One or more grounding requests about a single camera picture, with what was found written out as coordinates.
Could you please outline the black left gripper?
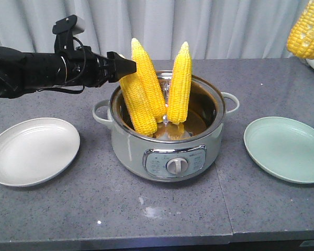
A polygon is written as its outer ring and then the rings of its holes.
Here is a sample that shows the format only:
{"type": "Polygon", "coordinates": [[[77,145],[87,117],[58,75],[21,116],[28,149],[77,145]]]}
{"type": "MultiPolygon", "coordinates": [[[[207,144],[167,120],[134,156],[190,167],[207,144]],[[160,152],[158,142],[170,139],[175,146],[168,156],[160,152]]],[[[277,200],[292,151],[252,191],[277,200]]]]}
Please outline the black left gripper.
{"type": "Polygon", "coordinates": [[[87,46],[64,53],[64,60],[65,86],[101,87],[105,82],[118,82],[137,71],[136,62],[114,51],[107,52],[106,58],[93,53],[87,46]]]}

